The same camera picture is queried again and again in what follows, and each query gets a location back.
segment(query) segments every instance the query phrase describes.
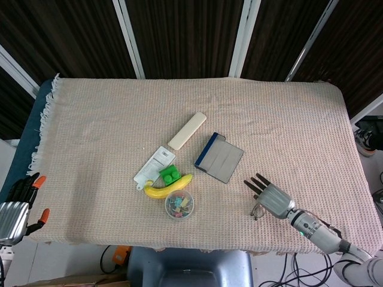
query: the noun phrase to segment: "cardboard box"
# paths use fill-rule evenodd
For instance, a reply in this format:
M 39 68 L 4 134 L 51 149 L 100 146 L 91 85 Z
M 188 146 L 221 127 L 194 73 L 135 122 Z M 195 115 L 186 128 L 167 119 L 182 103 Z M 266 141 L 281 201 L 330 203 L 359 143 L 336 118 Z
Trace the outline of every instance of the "cardboard box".
M 126 274 L 102 274 L 87 276 L 67 276 L 51 280 L 42 280 L 22 287 L 130 287 Z

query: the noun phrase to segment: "orange fingertip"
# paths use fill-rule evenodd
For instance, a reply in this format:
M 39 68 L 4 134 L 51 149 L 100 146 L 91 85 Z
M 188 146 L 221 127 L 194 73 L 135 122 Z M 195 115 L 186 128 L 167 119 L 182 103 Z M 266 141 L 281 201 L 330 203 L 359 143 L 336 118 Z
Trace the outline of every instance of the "orange fingertip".
M 49 217 L 49 213 L 50 213 L 50 209 L 49 208 L 44 209 L 44 211 L 42 212 L 42 215 L 41 215 L 39 221 L 41 221 L 43 223 L 47 223 L 48 217 Z
M 41 188 L 42 184 L 45 182 L 45 180 L 47 179 L 47 177 L 45 175 L 43 176 L 40 176 L 34 184 L 32 184 L 33 187 L 36 187 L 36 188 Z

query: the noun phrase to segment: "clear plastic container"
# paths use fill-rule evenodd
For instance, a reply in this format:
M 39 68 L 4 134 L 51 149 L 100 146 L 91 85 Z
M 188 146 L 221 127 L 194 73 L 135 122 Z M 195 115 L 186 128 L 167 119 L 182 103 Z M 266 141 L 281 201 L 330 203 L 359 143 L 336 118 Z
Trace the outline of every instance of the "clear plastic container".
M 165 199 L 165 210 L 173 219 L 186 219 L 193 213 L 194 198 L 187 191 L 173 191 Z

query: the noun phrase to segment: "yellow banana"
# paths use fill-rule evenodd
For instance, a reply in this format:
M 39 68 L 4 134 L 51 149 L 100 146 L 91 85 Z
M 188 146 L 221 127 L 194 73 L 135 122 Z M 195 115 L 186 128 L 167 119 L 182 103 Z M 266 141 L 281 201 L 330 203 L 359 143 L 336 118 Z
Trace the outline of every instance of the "yellow banana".
M 170 184 L 169 186 L 163 188 L 151 187 L 150 185 L 153 184 L 153 181 L 147 181 L 146 185 L 144 186 L 144 191 L 146 195 L 151 197 L 152 199 L 165 199 L 169 193 L 172 193 L 175 190 L 181 190 L 185 188 L 186 185 L 188 185 L 189 182 L 192 180 L 192 178 L 193 175 L 184 175 L 182 178 L 180 178 L 173 184 Z

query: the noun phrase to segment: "beige knit blanket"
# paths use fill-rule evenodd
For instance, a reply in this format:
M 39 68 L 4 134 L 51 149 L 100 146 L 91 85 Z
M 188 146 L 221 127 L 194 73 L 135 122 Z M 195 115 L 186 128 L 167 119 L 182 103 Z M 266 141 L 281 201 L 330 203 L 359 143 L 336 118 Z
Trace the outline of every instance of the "beige knit blanket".
M 32 172 L 47 175 L 30 222 L 49 207 L 37 240 L 152 248 L 311 252 L 318 249 L 267 213 L 243 184 L 256 172 L 374 253 L 381 225 L 358 158 L 342 94 L 327 83 L 58 79 L 42 115 Z M 193 215 L 174 221 L 164 201 L 135 189 L 133 177 L 196 112 L 206 122 L 174 164 L 192 173 Z M 218 132 L 243 149 L 224 184 L 193 163 Z

